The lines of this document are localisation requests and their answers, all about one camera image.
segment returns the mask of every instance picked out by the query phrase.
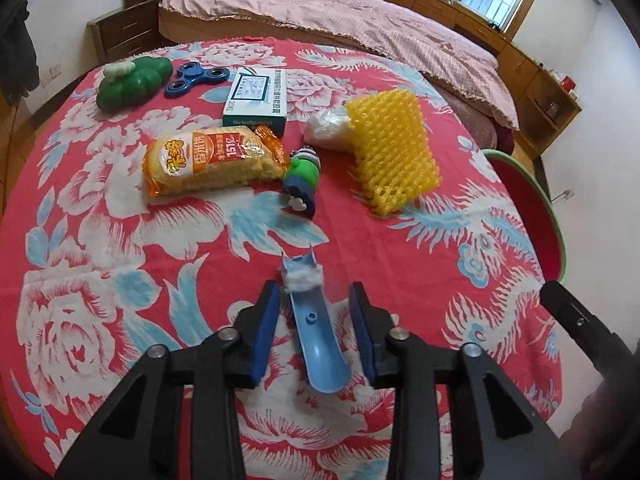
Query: white fluff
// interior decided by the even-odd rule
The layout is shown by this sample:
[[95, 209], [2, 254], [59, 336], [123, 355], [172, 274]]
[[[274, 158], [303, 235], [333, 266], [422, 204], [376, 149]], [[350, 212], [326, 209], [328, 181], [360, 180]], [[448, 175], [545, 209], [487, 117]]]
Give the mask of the white fluff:
[[306, 292], [316, 286], [324, 285], [324, 272], [322, 265], [304, 266], [283, 272], [285, 290], [291, 294], [294, 292]]

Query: plastic bag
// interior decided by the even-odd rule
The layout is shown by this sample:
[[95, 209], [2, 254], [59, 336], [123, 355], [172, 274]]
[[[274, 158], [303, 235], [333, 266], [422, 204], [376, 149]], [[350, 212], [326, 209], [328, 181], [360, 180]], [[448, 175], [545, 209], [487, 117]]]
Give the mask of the plastic bag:
[[275, 180], [289, 167], [289, 155], [266, 126], [175, 133], [146, 147], [143, 173], [150, 197], [198, 189]]
[[350, 135], [353, 129], [344, 107], [321, 110], [308, 118], [305, 126], [305, 142], [318, 148], [337, 152], [353, 152]]

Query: white plastic bag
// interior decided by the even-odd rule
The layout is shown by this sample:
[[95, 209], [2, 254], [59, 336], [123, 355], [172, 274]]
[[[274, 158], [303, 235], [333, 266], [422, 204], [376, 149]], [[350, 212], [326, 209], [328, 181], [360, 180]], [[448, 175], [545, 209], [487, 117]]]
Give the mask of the white plastic bag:
[[334, 110], [321, 110], [306, 122], [305, 143], [327, 150], [351, 153], [351, 129], [351, 121], [343, 106]]

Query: green rubber object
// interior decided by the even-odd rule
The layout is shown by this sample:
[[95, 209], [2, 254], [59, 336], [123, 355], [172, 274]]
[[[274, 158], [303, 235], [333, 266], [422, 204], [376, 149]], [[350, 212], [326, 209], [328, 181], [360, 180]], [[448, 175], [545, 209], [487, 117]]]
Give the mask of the green rubber object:
[[283, 179], [287, 175], [291, 174], [297, 175], [302, 178], [314, 191], [318, 189], [318, 183], [320, 182], [320, 171], [318, 170], [318, 167], [311, 161], [294, 156], [291, 159], [291, 166], [289, 168], [289, 171], [287, 171], [287, 174], [283, 177]]
[[165, 57], [143, 56], [133, 63], [136, 68], [132, 72], [101, 83], [96, 103], [103, 112], [113, 114], [146, 103], [174, 73], [174, 66]]

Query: white and green box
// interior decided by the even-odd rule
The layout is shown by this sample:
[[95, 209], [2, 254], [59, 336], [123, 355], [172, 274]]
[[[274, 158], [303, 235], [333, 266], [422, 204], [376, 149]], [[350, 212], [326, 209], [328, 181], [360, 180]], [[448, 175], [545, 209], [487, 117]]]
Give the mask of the white and green box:
[[266, 124], [278, 137], [287, 123], [287, 71], [282, 68], [238, 69], [222, 113], [223, 126]]

